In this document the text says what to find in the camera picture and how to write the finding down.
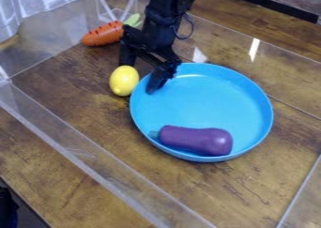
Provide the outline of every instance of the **purple eggplant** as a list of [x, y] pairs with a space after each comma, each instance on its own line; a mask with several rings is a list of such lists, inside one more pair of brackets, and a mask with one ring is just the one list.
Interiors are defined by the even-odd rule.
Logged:
[[224, 129], [165, 126], [158, 133], [158, 139], [172, 148], [204, 155], [225, 156], [232, 152], [232, 134]]

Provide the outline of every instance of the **carrot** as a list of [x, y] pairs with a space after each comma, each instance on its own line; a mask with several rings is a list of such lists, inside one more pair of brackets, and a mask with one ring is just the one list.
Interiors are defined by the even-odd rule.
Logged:
[[114, 21], [90, 30], [85, 35], [82, 42], [87, 46], [113, 44], [114, 42], [121, 41], [124, 33], [124, 23]]

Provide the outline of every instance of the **toy lemon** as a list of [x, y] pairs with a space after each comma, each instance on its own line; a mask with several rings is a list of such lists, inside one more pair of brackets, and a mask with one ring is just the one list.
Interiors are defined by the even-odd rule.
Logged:
[[134, 67], [121, 66], [110, 76], [110, 89], [121, 97], [129, 96], [140, 82], [140, 74]]

